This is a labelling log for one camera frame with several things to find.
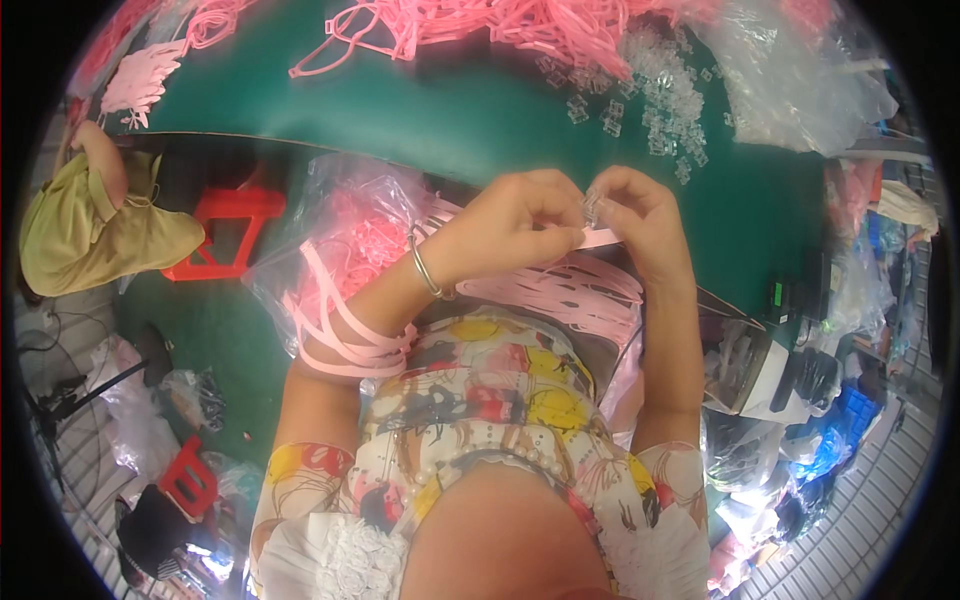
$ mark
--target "white ruffle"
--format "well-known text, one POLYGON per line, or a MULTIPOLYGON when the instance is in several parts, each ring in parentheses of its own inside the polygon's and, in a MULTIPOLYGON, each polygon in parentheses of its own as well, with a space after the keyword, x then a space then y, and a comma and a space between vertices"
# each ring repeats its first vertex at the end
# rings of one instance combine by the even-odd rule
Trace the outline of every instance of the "white ruffle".
POLYGON ((673 505, 660 513, 653 529, 604 529, 598 538, 621 596, 703 600, 706 595, 707 535, 681 507, 673 505))
POLYGON ((263 546, 265 600, 387 600, 399 596, 409 546, 358 516, 310 515, 280 523, 263 546))

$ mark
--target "red stool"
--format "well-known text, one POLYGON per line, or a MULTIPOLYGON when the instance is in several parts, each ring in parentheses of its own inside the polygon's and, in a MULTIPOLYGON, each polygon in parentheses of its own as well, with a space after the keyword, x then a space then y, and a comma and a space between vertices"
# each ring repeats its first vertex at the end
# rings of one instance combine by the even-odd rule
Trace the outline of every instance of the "red stool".
POLYGON ((287 199, 283 194, 259 187, 245 190, 206 188, 200 203, 197 204, 197 210, 193 213, 194 219, 200 221, 206 232, 206 239, 197 248, 197 254, 206 264, 191 263, 191 255, 173 267, 163 269, 161 273, 171 281, 240 277, 247 271, 247 260, 250 258, 253 242, 256 241, 263 224, 267 219, 282 215, 286 206, 287 199), (233 258, 233 264, 218 263, 206 250, 206 247, 213 243, 209 230, 211 219, 250 219, 240 248, 233 258))
POLYGON ((217 477, 197 456, 199 447, 200 438, 190 436, 156 484, 182 511, 197 520, 217 499, 217 477))

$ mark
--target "green work surface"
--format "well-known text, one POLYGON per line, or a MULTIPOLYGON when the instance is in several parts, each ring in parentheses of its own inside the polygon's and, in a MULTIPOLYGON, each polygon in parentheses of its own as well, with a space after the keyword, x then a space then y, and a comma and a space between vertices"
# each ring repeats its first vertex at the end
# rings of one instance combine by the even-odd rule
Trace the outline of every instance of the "green work surface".
MULTIPOLYGON (((733 143, 719 78, 696 83, 706 101, 701 123, 709 163, 694 166, 691 182, 680 186, 675 158, 648 154, 642 95, 626 103, 622 134, 613 138, 598 119, 607 98, 588 96, 592 116, 575 126, 565 105, 575 89, 554 90, 539 73, 520 73, 502 58, 471 55, 425 76, 424 68, 414 75, 407 63, 357 49, 329 73, 290 79, 287 70, 323 42, 324 20, 343 6, 287 0, 245 10, 234 35, 182 60, 152 108, 149 132, 288 140, 472 185, 505 172, 555 167, 586 188, 607 166, 625 164, 674 190, 698 283, 751 315, 764 309, 770 279, 798 276, 804 247, 819 247, 823 160, 733 143)), ((688 37, 694 51, 687 63, 711 66, 709 50, 688 37)), ((311 66, 336 60, 345 48, 332 44, 311 66)), ((532 63, 534 55, 513 56, 532 63)), ((615 88, 608 97, 623 100, 615 88)), ((125 129, 117 116, 108 120, 110 132, 125 129)))

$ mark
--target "bracelet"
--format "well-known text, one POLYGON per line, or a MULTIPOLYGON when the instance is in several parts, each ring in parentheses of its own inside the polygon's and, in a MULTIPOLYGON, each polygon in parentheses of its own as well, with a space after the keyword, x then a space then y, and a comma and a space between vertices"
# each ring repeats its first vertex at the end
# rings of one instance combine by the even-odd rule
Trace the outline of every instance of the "bracelet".
POLYGON ((420 233, 423 234, 423 237, 426 237, 426 232, 418 225, 414 225, 410 228, 410 231, 407 233, 407 243, 410 245, 410 254, 414 257, 414 266, 417 267, 417 271, 423 276, 423 280, 426 281, 426 287, 430 290, 430 294, 434 298, 439 298, 440 300, 453 300, 457 297, 456 291, 446 292, 441 289, 436 283, 433 282, 433 279, 430 277, 430 274, 426 272, 426 266, 423 265, 423 259, 420 258, 420 251, 417 250, 417 236, 414 234, 414 229, 419 228, 420 233))

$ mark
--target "wrist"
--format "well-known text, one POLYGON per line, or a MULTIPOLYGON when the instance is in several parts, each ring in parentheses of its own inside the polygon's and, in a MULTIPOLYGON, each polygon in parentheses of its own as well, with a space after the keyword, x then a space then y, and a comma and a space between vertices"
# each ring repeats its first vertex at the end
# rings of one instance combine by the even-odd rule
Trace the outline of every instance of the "wrist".
POLYGON ((444 243, 439 232, 425 239, 417 251, 426 272, 442 290, 449 291, 463 280, 457 269, 457 253, 444 243))
POLYGON ((697 302, 697 282, 692 271, 689 274, 651 279, 643 282, 648 301, 657 300, 670 303, 697 302))

